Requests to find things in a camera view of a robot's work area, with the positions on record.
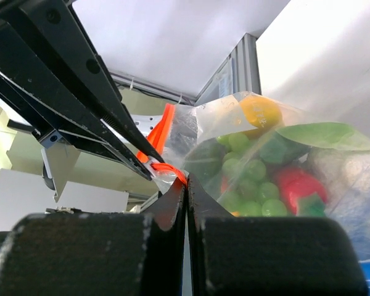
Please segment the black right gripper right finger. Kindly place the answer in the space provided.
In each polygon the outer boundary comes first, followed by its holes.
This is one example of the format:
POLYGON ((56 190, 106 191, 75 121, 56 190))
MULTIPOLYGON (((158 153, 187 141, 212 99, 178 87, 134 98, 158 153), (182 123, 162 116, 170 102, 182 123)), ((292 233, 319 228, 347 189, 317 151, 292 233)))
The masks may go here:
POLYGON ((349 237, 329 218, 241 217, 187 181, 194 295, 367 295, 349 237))

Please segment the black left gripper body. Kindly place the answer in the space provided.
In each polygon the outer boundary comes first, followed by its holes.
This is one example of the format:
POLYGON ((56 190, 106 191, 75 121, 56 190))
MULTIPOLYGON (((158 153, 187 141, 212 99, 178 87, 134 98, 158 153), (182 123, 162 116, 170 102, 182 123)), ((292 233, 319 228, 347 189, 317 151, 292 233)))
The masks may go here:
POLYGON ((62 142, 82 152, 111 159, 111 152, 97 136, 61 117, 18 87, 0 86, 0 102, 11 113, 12 123, 8 127, 32 134, 43 147, 62 142))

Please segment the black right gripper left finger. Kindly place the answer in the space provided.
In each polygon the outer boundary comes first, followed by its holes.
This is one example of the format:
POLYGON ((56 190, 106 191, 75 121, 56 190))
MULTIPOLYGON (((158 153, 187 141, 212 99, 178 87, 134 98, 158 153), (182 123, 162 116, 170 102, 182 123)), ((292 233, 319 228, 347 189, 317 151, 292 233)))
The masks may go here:
POLYGON ((141 213, 30 214, 0 249, 0 295, 180 295, 185 186, 141 213))

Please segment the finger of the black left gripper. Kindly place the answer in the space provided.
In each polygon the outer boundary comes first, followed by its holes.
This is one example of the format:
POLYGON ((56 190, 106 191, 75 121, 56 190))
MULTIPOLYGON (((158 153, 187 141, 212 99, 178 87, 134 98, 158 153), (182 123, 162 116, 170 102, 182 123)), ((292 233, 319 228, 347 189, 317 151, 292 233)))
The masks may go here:
POLYGON ((111 152, 111 159, 145 179, 151 174, 130 151, 132 145, 98 119, 59 80, 56 58, 28 18, 0 18, 0 86, 16 86, 61 117, 89 131, 111 152))
POLYGON ((65 87, 98 119, 133 146, 163 159, 138 130, 101 56, 76 13, 63 1, 27 1, 20 6, 56 58, 54 72, 65 87))

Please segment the dark green cucumber toy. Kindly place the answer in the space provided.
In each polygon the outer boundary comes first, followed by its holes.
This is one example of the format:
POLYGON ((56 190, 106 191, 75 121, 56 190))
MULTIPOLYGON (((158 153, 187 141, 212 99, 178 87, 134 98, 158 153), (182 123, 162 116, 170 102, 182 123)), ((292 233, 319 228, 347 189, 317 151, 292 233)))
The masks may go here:
POLYGON ((228 148, 215 138, 203 141, 186 155, 183 168, 202 184, 207 184, 221 171, 222 159, 227 151, 228 148))

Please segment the clear zip top bag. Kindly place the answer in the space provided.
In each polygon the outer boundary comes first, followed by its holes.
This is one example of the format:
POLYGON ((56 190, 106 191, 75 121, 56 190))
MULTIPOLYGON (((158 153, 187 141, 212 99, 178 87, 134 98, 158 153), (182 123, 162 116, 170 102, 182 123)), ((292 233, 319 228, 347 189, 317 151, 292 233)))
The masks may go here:
MULTIPOLYGON (((254 93, 238 92, 197 107, 170 104, 165 107, 161 120, 150 129, 147 135, 147 140, 152 144, 152 147, 169 165, 168 170, 161 169, 155 173, 154 180, 160 191, 167 191, 177 177, 193 175, 184 170, 183 162, 186 155, 199 143, 213 138, 217 140, 218 136, 244 133, 255 129, 247 121, 239 105, 243 98, 252 94, 254 93)), ((292 125, 333 122, 324 121, 308 112, 303 112, 278 101, 275 102, 282 112, 282 123, 271 128, 259 138, 251 139, 256 143, 248 152, 249 155, 259 158, 266 164, 268 178, 274 184, 276 184, 273 179, 274 174, 281 168, 295 166, 306 171, 303 163, 310 151, 308 146, 284 139, 277 130, 292 125)), ((207 184, 200 182, 207 194, 217 202, 221 195, 222 179, 220 171, 207 184)), ((291 214, 288 210, 287 217, 330 218, 324 214, 324 210, 318 210, 316 205, 300 210, 299 215, 291 214)), ((355 252, 360 260, 370 260, 370 257, 362 259, 357 249, 355 252)))

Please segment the red chili pepper toy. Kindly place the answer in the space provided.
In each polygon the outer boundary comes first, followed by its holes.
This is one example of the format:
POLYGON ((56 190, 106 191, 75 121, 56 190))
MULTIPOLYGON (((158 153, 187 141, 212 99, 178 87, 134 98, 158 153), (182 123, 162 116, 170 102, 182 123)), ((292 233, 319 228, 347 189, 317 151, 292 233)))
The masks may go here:
POLYGON ((299 215, 304 208, 316 205, 324 210, 327 204, 327 191, 313 175, 297 166, 287 166, 275 172, 274 181, 281 199, 291 214, 299 215))

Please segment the yellow orange mango toy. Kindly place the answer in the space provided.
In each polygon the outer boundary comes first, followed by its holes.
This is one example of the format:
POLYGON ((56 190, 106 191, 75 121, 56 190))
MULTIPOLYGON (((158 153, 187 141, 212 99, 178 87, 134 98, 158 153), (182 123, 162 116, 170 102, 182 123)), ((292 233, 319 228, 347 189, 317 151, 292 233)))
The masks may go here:
POLYGON ((270 98, 252 94, 243 98, 239 105, 247 121, 255 127, 244 132, 249 139, 257 139, 282 123, 280 107, 270 98))

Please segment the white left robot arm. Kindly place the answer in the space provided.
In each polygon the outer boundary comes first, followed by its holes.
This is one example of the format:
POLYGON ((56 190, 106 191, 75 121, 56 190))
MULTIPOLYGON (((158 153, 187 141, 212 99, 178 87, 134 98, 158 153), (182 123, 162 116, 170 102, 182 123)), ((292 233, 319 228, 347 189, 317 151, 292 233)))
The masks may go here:
POLYGON ((125 107, 71 1, 0 1, 0 114, 17 115, 42 146, 44 180, 59 201, 81 153, 145 179, 134 154, 160 160, 125 107))

